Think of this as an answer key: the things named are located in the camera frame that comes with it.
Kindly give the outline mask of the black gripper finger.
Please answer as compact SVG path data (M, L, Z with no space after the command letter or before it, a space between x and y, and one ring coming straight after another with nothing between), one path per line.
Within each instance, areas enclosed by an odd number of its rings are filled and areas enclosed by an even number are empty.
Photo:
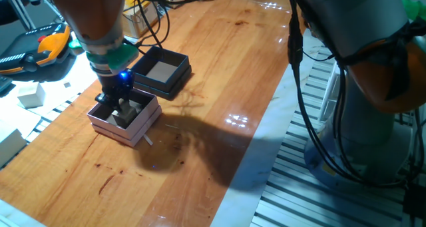
M113 100L106 94L100 93L95 97L96 102L105 105L108 108L113 108Z
M116 110L119 113L127 113L130 110L130 103L127 99L119 99Z

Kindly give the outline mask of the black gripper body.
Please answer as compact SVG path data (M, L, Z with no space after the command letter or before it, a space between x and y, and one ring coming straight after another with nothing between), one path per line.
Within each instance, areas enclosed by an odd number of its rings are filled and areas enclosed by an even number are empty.
M110 100L128 99L133 89L135 75L125 69L116 75L99 76L103 95Z

